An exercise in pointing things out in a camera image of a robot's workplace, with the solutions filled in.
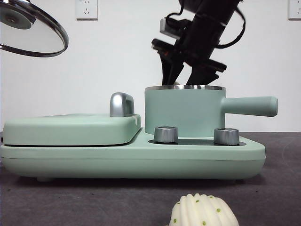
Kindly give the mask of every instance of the black mechanical part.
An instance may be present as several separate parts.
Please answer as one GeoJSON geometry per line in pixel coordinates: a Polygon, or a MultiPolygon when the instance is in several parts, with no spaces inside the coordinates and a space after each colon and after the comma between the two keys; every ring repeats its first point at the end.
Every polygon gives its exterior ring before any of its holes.
{"type": "Polygon", "coordinates": [[[158,50],[163,68],[163,85],[173,85],[183,63],[192,67],[188,85],[207,85],[217,78],[216,72],[223,72],[226,65],[213,61],[210,56],[215,48],[226,48],[235,44],[245,30],[245,18],[238,10],[241,0],[179,0],[180,13],[172,13],[166,17],[166,23],[181,37],[174,45],[153,40],[153,48],[158,50]],[[171,15],[180,15],[186,9],[195,13],[191,21],[177,21],[171,15]],[[219,45],[220,37],[233,13],[237,11],[244,20],[243,30],[231,43],[219,45]]]}

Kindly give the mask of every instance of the gray table surface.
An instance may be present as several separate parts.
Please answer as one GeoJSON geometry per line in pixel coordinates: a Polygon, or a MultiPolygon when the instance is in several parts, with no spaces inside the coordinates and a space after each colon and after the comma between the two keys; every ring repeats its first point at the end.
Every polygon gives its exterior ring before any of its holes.
{"type": "Polygon", "coordinates": [[[165,226],[186,194],[221,197],[241,226],[301,226],[301,132],[241,133],[266,146],[247,180],[56,179],[39,183],[1,168],[3,226],[165,226]]]}

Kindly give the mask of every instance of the black cable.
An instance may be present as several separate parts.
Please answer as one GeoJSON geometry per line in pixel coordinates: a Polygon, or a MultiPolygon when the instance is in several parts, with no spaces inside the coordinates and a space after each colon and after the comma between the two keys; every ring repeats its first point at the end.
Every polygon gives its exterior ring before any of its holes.
{"type": "Polygon", "coordinates": [[[174,29],[179,29],[179,27],[175,27],[173,25],[171,25],[169,22],[168,22],[168,19],[173,16],[173,15],[178,15],[180,16],[182,13],[183,13],[183,10],[184,10],[184,3],[185,3],[185,0],[182,1],[182,5],[181,5],[181,9],[180,9],[180,12],[179,13],[170,13],[166,16],[166,24],[174,29]]]}
{"type": "Polygon", "coordinates": [[[238,7],[235,8],[235,11],[241,16],[241,18],[244,20],[244,24],[243,24],[243,29],[242,31],[240,32],[240,34],[232,41],[232,42],[229,42],[227,44],[222,44],[222,45],[217,45],[216,48],[228,48],[230,46],[233,46],[234,44],[236,44],[244,35],[245,33],[245,30],[246,30],[246,18],[245,16],[243,15],[243,13],[239,10],[238,7]]]}

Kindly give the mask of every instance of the bun with green dots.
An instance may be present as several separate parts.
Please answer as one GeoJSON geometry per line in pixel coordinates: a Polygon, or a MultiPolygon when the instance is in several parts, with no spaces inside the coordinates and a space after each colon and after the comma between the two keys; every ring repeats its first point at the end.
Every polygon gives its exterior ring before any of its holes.
{"type": "Polygon", "coordinates": [[[169,226],[238,226],[238,221],[221,198],[213,195],[182,196],[173,207],[169,226]]]}

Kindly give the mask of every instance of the glass pot lid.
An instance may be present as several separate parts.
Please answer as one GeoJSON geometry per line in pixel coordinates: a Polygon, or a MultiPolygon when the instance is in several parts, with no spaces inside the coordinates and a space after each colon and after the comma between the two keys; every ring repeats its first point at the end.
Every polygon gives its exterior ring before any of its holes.
{"type": "Polygon", "coordinates": [[[0,48],[32,56],[54,57],[69,43],[65,29],[29,0],[0,0],[0,48]]]}

